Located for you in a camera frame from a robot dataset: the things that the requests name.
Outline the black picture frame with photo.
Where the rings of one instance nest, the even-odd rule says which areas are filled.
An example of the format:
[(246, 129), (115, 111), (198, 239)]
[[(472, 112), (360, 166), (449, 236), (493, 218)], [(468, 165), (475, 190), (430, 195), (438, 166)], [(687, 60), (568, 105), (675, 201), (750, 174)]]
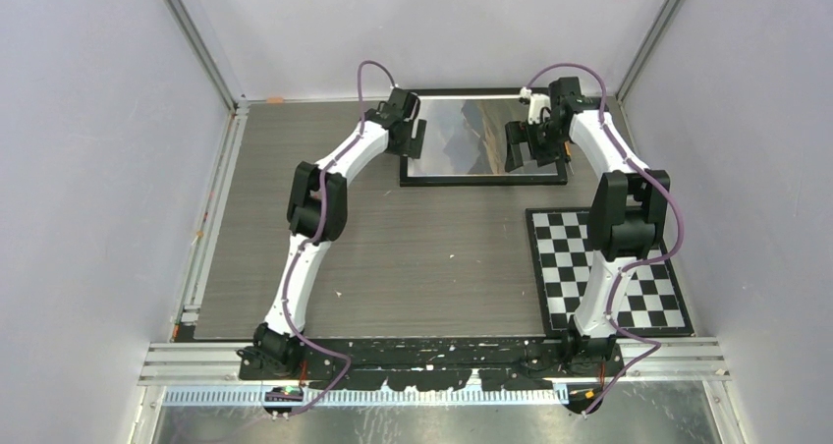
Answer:
[(525, 122), (528, 108), (509, 90), (425, 91), (426, 122), (418, 159), (400, 159), (402, 187), (563, 186), (564, 161), (539, 166), (523, 141), (507, 143), (509, 122)]

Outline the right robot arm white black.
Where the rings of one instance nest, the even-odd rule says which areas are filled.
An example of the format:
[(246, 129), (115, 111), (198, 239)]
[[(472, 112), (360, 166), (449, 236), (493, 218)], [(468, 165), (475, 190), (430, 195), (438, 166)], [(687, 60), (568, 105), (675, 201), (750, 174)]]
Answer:
[(571, 142), (598, 179), (587, 220), (587, 287), (557, 350), (567, 371), (586, 375), (614, 356), (615, 322), (627, 284), (637, 267), (650, 262), (673, 208), (670, 177), (636, 156), (609, 122), (606, 98), (583, 95), (578, 78), (559, 78), (544, 93), (527, 84), (519, 99), (528, 114), (505, 126), (505, 170), (517, 170), (528, 158), (539, 167), (561, 163)]

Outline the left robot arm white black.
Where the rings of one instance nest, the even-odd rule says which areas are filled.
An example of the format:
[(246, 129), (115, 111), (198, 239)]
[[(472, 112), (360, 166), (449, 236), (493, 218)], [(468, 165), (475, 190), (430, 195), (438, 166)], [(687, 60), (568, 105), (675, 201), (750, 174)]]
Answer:
[(426, 123), (419, 108), (417, 93), (395, 86), (387, 100), (361, 112), (355, 129), (329, 154), (296, 167), (287, 206), (287, 261), (251, 345), (238, 351), (241, 379), (288, 379), (300, 370), (312, 346), (305, 337), (309, 298), (325, 255), (346, 228), (350, 184), (383, 153), (420, 158)]

